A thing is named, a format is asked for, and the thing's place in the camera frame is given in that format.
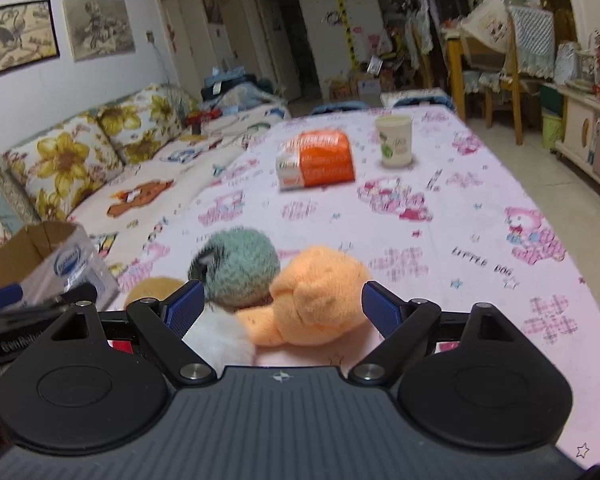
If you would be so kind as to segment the white fluffy pompom ball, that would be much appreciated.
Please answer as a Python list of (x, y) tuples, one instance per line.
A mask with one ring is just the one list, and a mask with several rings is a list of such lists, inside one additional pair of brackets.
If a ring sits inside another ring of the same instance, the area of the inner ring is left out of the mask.
[(253, 366), (256, 347), (233, 312), (206, 304), (199, 318), (189, 327), (183, 341), (207, 362), (218, 376), (228, 366)]

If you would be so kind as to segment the orange fleece sock ball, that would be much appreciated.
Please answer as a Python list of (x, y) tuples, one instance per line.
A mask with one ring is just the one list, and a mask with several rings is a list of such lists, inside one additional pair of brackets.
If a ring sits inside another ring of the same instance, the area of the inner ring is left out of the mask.
[(371, 279), (355, 258), (313, 246), (274, 278), (269, 304), (240, 310), (236, 318), (258, 347), (329, 344), (366, 322), (362, 292)]

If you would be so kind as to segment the green knit hat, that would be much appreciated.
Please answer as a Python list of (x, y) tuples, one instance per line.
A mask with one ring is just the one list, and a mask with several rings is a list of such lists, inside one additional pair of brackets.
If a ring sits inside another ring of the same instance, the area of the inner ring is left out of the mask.
[(194, 255), (187, 278), (204, 286), (208, 301), (238, 310), (264, 304), (279, 272), (277, 250), (264, 233), (234, 228), (207, 240)]

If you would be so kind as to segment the cardboard box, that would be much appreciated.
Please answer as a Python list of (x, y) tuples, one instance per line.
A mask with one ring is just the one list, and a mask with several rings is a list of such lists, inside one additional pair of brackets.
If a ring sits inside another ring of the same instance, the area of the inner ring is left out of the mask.
[(34, 306), (83, 283), (95, 287), (95, 306), (100, 310), (119, 293), (96, 245), (78, 224), (30, 224), (0, 248), (0, 290), (17, 286), (22, 291), (15, 308)]

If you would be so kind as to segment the cartoon sofa cover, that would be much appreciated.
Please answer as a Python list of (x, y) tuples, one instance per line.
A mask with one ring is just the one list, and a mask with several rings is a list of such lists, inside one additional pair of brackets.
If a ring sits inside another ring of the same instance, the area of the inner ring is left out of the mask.
[(69, 217), (84, 227), (115, 276), (140, 260), (143, 250), (182, 209), (218, 183), (251, 143), (290, 118), (283, 105), (261, 105), (186, 132), (154, 158), (125, 167)]

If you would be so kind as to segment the pink cartoon tablecloth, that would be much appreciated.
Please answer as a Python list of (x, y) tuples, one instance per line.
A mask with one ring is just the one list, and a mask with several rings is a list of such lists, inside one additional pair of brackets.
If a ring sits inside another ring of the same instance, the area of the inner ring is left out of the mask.
[[(457, 311), (490, 302), (570, 383), (573, 409), (560, 447), (582, 465), (599, 463), (600, 310), (588, 285), (547, 218), (478, 136), (441, 106), (412, 107), (408, 116), (414, 158), (402, 169), (381, 162), (379, 110), (275, 125), (116, 276), (120, 289), (150, 276), (185, 278), (214, 233), (246, 228), (268, 236), (281, 264), (328, 246), (403, 298)], [(348, 136), (355, 180), (282, 191), (280, 144), (320, 129)]]

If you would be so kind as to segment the orange tissue package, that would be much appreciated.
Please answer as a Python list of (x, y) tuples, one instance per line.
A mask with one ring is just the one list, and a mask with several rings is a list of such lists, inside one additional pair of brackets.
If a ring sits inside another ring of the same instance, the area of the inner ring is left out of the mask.
[(282, 191), (355, 180), (349, 138), (334, 129), (305, 131), (280, 144), (275, 170)]

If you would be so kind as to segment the floral sofa cushion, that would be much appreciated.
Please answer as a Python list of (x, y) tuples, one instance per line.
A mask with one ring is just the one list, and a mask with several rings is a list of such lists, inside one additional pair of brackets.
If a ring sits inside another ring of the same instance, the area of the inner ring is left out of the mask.
[(43, 220), (66, 220), (124, 169), (97, 120), (87, 113), (11, 148), (5, 160)]

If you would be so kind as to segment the white paper cup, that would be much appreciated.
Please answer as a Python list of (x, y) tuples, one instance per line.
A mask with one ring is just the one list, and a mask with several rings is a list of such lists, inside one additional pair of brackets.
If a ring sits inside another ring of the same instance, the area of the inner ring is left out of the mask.
[(376, 119), (381, 162), (386, 167), (407, 167), (413, 160), (413, 122), (408, 115), (386, 115)]

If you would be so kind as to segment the green waste bin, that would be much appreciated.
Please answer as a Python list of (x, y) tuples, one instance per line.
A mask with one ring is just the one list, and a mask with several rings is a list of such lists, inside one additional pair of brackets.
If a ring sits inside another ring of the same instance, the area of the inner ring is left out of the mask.
[(547, 110), (542, 109), (542, 145), (547, 151), (554, 152), (556, 144), (562, 140), (564, 136), (564, 122), (562, 116)]

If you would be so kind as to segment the cream tv cabinet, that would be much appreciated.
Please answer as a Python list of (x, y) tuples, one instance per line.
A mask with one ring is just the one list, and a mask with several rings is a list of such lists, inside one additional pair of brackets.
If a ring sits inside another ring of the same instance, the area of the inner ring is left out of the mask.
[(559, 158), (568, 159), (600, 186), (600, 100), (567, 86), (558, 92), (564, 98), (564, 134), (556, 142)]

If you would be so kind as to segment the framed mouse drawing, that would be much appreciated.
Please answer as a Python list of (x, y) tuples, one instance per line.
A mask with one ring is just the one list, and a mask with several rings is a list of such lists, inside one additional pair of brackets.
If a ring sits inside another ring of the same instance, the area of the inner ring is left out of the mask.
[(50, 0), (0, 6), (0, 75), (59, 57)]

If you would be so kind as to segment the wooden chair with covers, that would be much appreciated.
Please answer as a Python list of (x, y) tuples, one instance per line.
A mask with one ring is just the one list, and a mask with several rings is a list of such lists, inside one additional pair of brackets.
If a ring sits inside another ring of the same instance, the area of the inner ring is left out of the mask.
[(468, 63), (480, 73), (496, 76), (496, 81), (482, 86), (486, 124), (493, 124), (494, 94), (508, 92), (512, 98), (515, 141), (523, 144), (521, 97), (534, 84), (554, 79), (554, 14), (531, 4), (482, 0), (455, 27), (446, 28), (443, 38), (458, 117), (466, 118), (463, 64)]

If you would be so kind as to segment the giraffe height wall sticker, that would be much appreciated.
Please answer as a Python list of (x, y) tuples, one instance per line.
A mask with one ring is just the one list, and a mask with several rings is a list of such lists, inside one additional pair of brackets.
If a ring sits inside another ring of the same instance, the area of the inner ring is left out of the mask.
[(352, 35), (351, 24), (348, 17), (346, 0), (336, 0), (338, 6), (338, 12), (340, 15), (340, 22), (344, 30), (344, 36), (346, 36), (347, 50), (349, 55), (349, 61), (351, 70), (358, 69), (358, 58), (356, 57), (355, 41)]

